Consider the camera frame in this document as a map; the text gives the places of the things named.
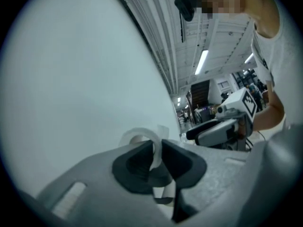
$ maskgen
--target sticker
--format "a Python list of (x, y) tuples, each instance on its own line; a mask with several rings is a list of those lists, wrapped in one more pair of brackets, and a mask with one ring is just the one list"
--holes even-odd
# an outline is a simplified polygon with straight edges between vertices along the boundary
[(244, 103), (245, 107), (248, 110), (248, 113), (250, 114), (250, 116), (252, 118), (254, 115), (254, 112), (256, 111), (257, 105), (254, 102), (254, 100), (252, 99), (252, 97), (248, 91), (245, 92), (242, 102)]

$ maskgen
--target roll of tape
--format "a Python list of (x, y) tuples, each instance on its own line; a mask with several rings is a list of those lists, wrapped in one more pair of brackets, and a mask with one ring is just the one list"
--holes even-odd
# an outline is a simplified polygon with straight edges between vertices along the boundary
[(133, 128), (123, 134), (119, 146), (121, 147), (132, 143), (138, 143), (143, 141), (144, 137), (151, 140), (154, 145), (153, 162), (150, 167), (150, 170), (152, 170), (153, 168), (160, 166), (162, 162), (162, 139), (157, 133), (146, 128)]
[(169, 128), (163, 125), (157, 125), (157, 134), (160, 137), (161, 140), (169, 139)]

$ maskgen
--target window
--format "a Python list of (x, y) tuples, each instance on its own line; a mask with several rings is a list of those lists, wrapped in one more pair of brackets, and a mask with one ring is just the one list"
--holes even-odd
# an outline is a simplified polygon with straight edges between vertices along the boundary
[(230, 87), (228, 81), (220, 82), (220, 83), (218, 83), (218, 86), (219, 86), (219, 89), (226, 89), (226, 88)]

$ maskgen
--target white wall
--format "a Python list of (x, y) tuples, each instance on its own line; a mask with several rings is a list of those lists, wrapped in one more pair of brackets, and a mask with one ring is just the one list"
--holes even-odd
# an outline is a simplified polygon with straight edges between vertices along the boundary
[(258, 84), (258, 77), (253, 78), (254, 83), (257, 85)]
[(221, 82), (226, 81), (226, 78), (225, 78), (225, 76), (224, 76), (224, 77), (215, 78), (214, 80), (215, 80), (215, 81), (217, 82), (217, 84), (218, 84), (218, 83), (221, 83)]
[(235, 78), (232, 76), (232, 74), (226, 74), (225, 78), (228, 80), (228, 83), (231, 87), (232, 92), (236, 92), (239, 90), (238, 83), (236, 82)]
[(172, 101), (117, 0), (31, 1), (1, 67), (2, 156), (33, 196), (133, 127), (164, 125), (179, 140)]
[(209, 81), (208, 102), (210, 104), (221, 104), (221, 92), (215, 79)]

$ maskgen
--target person's arm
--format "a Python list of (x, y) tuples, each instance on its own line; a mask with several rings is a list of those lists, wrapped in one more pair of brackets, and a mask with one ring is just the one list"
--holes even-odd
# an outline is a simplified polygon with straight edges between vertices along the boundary
[(283, 104), (276, 93), (273, 92), (271, 82), (267, 81), (266, 85), (268, 89), (269, 105), (263, 111), (256, 114), (253, 123), (254, 131), (271, 129), (277, 126), (284, 117)]

